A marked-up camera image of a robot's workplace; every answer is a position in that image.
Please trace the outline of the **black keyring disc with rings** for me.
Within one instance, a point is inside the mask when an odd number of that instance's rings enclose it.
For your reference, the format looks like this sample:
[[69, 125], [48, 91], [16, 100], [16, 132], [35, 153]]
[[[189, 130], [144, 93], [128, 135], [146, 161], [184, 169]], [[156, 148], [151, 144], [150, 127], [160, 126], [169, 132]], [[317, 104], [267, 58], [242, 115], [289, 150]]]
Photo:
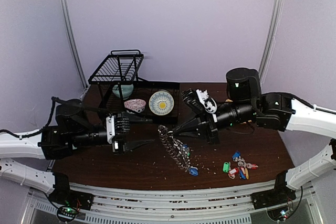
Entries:
[[166, 126], [159, 125], [157, 131], [159, 133], [160, 141], [171, 159], [176, 162], [179, 169], [189, 173], [191, 169], [189, 147], [180, 140], [176, 139], [173, 136], [172, 131], [170, 131]]

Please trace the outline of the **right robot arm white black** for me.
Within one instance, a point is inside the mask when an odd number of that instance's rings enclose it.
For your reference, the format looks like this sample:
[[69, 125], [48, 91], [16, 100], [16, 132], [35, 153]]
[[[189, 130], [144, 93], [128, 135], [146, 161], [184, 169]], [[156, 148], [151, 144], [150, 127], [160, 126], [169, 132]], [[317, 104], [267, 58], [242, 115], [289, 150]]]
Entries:
[[196, 114], [168, 132], [170, 138], [200, 137], [218, 143], [218, 131], [252, 121], [258, 127], [276, 131], [303, 131], [330, 137], [317, 155], [301, 165], [279, 173], [271, 190], [253, 193], [255, 209], [284, 204], [295, 199], [305, 183], [335, 168], [335, 111], [310, 104], [285, 92], [261, 92], [258, 71], [235, 68], [226, 74], [229, 102], [218, 105], [207, 91], [188, 89], [184, 103]]

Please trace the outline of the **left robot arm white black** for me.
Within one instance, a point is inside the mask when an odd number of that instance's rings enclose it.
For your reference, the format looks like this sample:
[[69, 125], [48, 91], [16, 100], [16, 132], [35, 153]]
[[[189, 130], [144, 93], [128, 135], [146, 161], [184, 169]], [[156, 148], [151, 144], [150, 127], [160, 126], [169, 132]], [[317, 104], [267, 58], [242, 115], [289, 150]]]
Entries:
[[21, 133], [1, 130], [1, 178], [40, 190], [66, 213], [90, 210], [93, 194], [72, 190], [67, 175], [44, 172], [17, 159], [54, 161], [92, 146], [111, 146], [113, 154], [124, 154], [152, 142], [126, 139], [131, 123], [142, 122], [148, 120], [137, 113], [112, 113], [84, 105], [79, 99], [64, 101], [53, 97], [49, 119], [41, 129]]

